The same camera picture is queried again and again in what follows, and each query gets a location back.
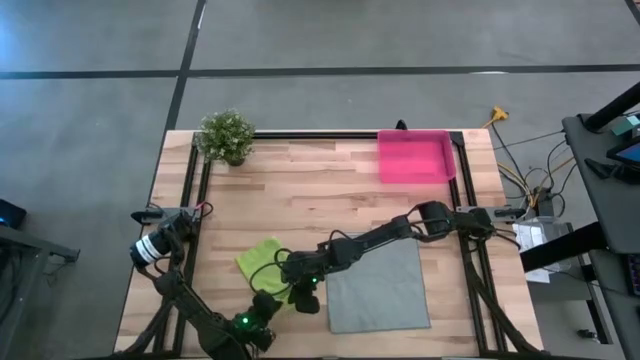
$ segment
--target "green cloth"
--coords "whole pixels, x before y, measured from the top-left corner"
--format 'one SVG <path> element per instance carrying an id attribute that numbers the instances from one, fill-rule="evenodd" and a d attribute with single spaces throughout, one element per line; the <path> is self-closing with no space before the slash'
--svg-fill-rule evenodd
<path id="1" fill-rule="evenodd" d="M 273 255 L 276 251 L 282 248 L 280 240 L 276 238 L 269 238 L 257 246 L 249 249 L 249 251 L 243 253 L 236 258 L 236 263 L 240 267 L 240 271 L 244 274 L 247 282 L 251 279 L 251 275 L 255 273 L 260 267 L 265 264 L 273 262 Z M 281 261 L 284 261 L 286 254 L 279 256 Z M 280 281 L 280 269 L 276 265 L 267 266 L 260 270 L 260 272 L 253 279 L 253 287 L 256 290 L 263 289 L 268 293 L 277 293 L 286 288 L 287 285 Z M 289 296 L 290 290 L 287 290 L 281 294 L 275 295 L 276 300 L 285 300 Z"/>

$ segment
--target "concrete floor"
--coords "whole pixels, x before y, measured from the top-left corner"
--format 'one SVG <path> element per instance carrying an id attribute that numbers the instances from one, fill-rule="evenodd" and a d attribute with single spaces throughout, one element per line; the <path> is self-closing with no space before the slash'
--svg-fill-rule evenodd
<path id="1" fill-rule="evenodd" d="M 195 7 L 195 0 L 4 1 L 0 71 L 177 70 Z M 640 64 L 639 35 L 623 0 L 210 0 L 191 68 Z M 384 128 L 397 119 L 474 128 L 498 104 L 511 113 L 498 129 L 514 142 L 560 130 L 563 117 L 597 110 L 639 77 L 189 79 L 176 128 L 194 129 L 207 112 L 229 107 L 260 129 Z M 38 289 L 31 331 L 14 358 L 112 350 L 131 272 L 128 246 L 139 234 L 129 213 L 148 198 L 175 86 L 173 78 L 0 80 L 0 198 L 28 209 L 26 231 L 82 249 L 52 288 Z M 543 166 L 562 138 L 511 149 L 523 170 Z M 563 194 L 563 220 L 579 227 L 595 219 L 577 173 Z M 583 302 L 534 305 L 547 350 L 622 358 L 617 345 L 575 336 L 593 328 Z"/>

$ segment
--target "green plant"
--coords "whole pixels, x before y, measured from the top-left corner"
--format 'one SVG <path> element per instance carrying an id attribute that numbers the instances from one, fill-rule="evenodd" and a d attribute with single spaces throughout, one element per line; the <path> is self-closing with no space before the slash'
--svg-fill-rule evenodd
<path id="1" fill-rule="evenodd" d="M 255 127 L 235 109 L 205 116 L 200 129 L 196 144 L 208 160 L 242 163 L 251 153 Z"/>

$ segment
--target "pink tray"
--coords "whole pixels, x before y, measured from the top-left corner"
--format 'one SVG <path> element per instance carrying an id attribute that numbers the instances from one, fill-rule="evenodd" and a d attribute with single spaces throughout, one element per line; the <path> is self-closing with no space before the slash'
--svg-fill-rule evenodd
<path id="1" fill-rule="evenodd" d="M 378 154 L 384 183 L 436 184 L 456 176 L 447 131 L 382 130 Z"/>

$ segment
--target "gray towel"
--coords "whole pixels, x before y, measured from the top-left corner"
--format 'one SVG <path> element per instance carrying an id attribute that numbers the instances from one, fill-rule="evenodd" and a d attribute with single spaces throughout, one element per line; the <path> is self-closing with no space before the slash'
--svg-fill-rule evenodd
<path id="1" fill-rule="evenodd" d="M 330 274 L 327 302 L 335 334 L 431 327 L 417 241 L 395 241 Z"/>

